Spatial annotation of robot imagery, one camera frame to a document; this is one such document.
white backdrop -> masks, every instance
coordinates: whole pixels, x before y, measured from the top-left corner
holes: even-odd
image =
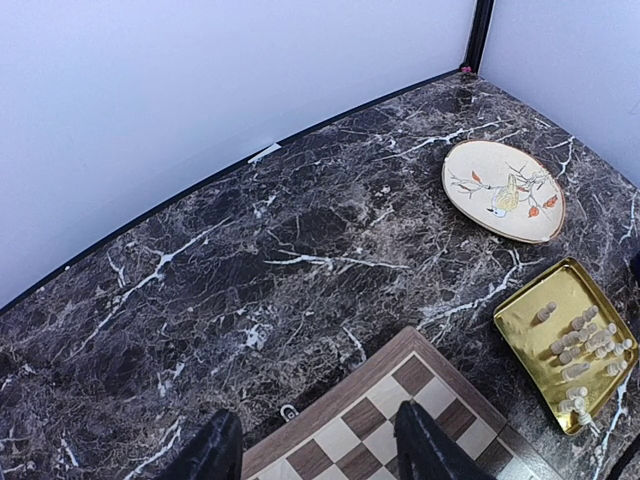
[[[225,166],[457,68],[474,6],[0,2],[0,306]]]
[[[640,2],[497,1],[480,74],[640,186]]]

tray rim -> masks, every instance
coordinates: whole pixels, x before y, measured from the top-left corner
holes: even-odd
[[[531,289],[539,281],[541,281],[544,278],[550,276],[555,271],[560,270],[562,268],[567,268],[567,267],[574,269],[578,273],[578,276],[584,282],[585,286],[589,289],[590,293],[592,295],[594,295],[595,297],[597,297],[600,300],[601,303],[603,303],[603,306],[605,306],[607,308],[609,313],[611,313],[611,312],[614,313],[613,316],[615,317],[615,319],[617,319],[619,321],[619,323],[624,325],[624,328],[627,330],[627,333],[629,334],[629,337],[634,342],[634,345],[630,349],[631,352],[632,352],[632,359],[631,359],[631,361],[629,361],[629,365],[628,365],[628,367],[627,367],[627,369],[625,371],[625,374],[619,376],[617,379],[614,380],[613,387],[611,389],[611,393],[609,394],[609,396],[605,397],[605,399],[600,403],[599,406],[596,405],[596,408],[592,411],[592,416],[595,417],[600,412],[600,410],[602,410],[602,407],[604,407],[611,400],[611,397],[613,396],[613,392],[615,392],[618,389],[618,387],[620,387],[620,384],[622,383],[623,379],[626,378],[628,375],[630,375],[631,370],[633,370],[633,368],[638,363],[638,341],[635,338],[635,336],[633,335],[633,332],[631,332],[631,330],[629,329],[629,326],[626,324],[626,322],[622,319],[622,317],[620,316],[618,311],[615,309],[615,307],[613,306],[613,304],[611,303],[609,298],[604,294],[604,292],[602,291],[600,286],[595,282],[595,280],[593,280],[593,278],[591,278],[591,275],[589,275],[589,272],[587,271],[587,269],[584,268],[584,266],[578,260],[576,260],[573,257],[563,258],[559,262],[555,263],[554,265],[552,265],[551,267],[547,268],[542,273],[537,275],[533,280],[528,282],[526,285],[524,285],[521,288],[519,288],[516,292],[514,292],[512,295],[510,295],[506,300],[501,302],[494,309],[494,311],[493,311],[493,323],[496,326],[496,328],[498,329],[498,331],[500,332],[500,335],[502,335],[502,338],[504,338],[504,340],[507,342],[507,345],[509,345],[509,348],[511,348],[511,350],[513,351],[513,354],[515,355],[515,357],[518,359],[520,364],[527,371],[527,373],[529,374],[529,377],[531,378],[531,380],[533,380],[533,383],[535,384],[536,388],[540,392],[540,395],[542,396],[542,398],[544,399],[545,403],[547,404],[547,407],[549,407],[549,409],[551,410],[551,414],[556,419],[556,422],[558,423],[558,426],[560,427],[560,429],[566,435],[573,436],[573,435],[576,435],[577,433],[579,433],[580,430],[582,430],[582,425],[576,424],[576,425],[574,425],[575,428],[568,428],[566,430],[564,428],[562,428],[562,425],[560,424],[560,421],[558,420],[558,417],[556,416],[556,413],[555,413],[553,407],[549,403],[549,400],[544,395],[544,393],[542,393],[542,389],[540,388],[540,385],[538,385],[538,382],[537,382],[536,378],[532,375],[532,373],[529,370],[529,368],[527,367],[527,365],[521,360],[520,355],[518,355],[516,350],[513,348],[513,345],[511,345],[511,342],[509,342],[507,336],[504,334],[504,332],[502,331],[502,328],[500,328],[500,325],[498,323],[498,315],[503,309],[505,309],[507,306],[509,306],[511,303],[513,303],[517,298],[521,297],[524,294],[524,292],[526,292],[527,290]]]
[[[495,233],[496,235],[500,235],[501,237],[508,238],[510,240],[516,240],[518,242],[528,243],[530,245],[541,245],[543,243],[549,243],[551,240],[555,239],[558,235],[560,235],[560,232],[562,231],[562,227],[564,226],[564,221],[565,221],[566,216],[567,216],[567,200],[566,200],[566,197],[564,195],[564,190],[562,189],[562,187],[560,186],[558,181],[555,179],[555,177],[553,177],[553,175],[551,175],[551,172],[549,172],[549,174],[551,175],[551,179],[553,180],[553,182],[558,187],[558,191],[560,192],[560,195],[562,197],[562,218],[560,219],[560,223],[558,224],[558,228],[556,228],[556,230],[549,236],[549,238],[547,240],[534,241],[534,240],[521,238],[521,237],[518,237],[516,235],[509,235],[509,234],[507,234],[505,232],[499,231],[497,228],[493,228],[493,227],[487,225],[486,223],[482,222],[480,219],[473,217],[472,215],[470,215],[467,212],[465,212],[464,210],[462,210],[462,208],[460,208],[458,203],[454,200],[453,196],[449,195],[449,192],[447,191],[447,187],[446,187],[447,182],[446,182],[446,179],[445,179],[447,160],[449,159],[449,156],[451,155],[451,152],[453,152],[456,149],[456,147],[462,145],[463,143],[471,143],[471,142],[495,143],[497,145],[502,145],[504,147],[508,147],[508,148],[513,149],[513,150],[517,150],[518,152],[523,153],[524,155],[526,155],[529,158],[531,158],[534,162],[536,162],[538,165],[540,165],[540,167],[543,170],[545,170],[546,172],[549,172],[549,169],[547,167],[545,167],[533,155],[531,155],[531,154],[529,154],[529,153],[527,153],[527,152],[525,152],[523,150],[520,150],[519,148],[512,147],[511,145],[507,145],[506,143],[494,142],[494,141],[491,141],[491,140],[463,140],[462,142],[456,143],[453,146],[453,148],[451,150],[449,150],[449,153],[447,153],[447,155],[444,157],[444,162],[442,163],[442,174],[441,174],[442,189],[444,190],[445,195],[447,196],[449,201],[453,204],[453,206],[456,207],[456,209],[460,213],[462,213],[465,217],[471,219],[473,222],[475,222],[476,224],[480,225],[481,227],[486,228],[487,230],[489,230],[492,233]]]

wooden chessboard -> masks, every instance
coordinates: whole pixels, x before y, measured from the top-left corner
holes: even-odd
[[[561,477],[413,328],[245,453],[245,480],[394,480],[393,423],[415,400],[498,479]]]

orange flower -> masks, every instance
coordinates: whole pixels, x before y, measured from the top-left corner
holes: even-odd
[[[556,204],[556,202],[558,201],[558,196],[554,195],[553,197],[551,197],[549,200],[547,200],[546,202],[544,202],[544,204],[542,205],[544,208],[553,208],[553,206]]]

bird illustration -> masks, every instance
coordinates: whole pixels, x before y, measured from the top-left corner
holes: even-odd
[[[515,210],[520,202],[518,195],[518,185],[516,184],[516,176],[509,174],[507,185],[500,187],[491,200],[491,208],[487,208],[496,217],[502,218],[508,212]]]

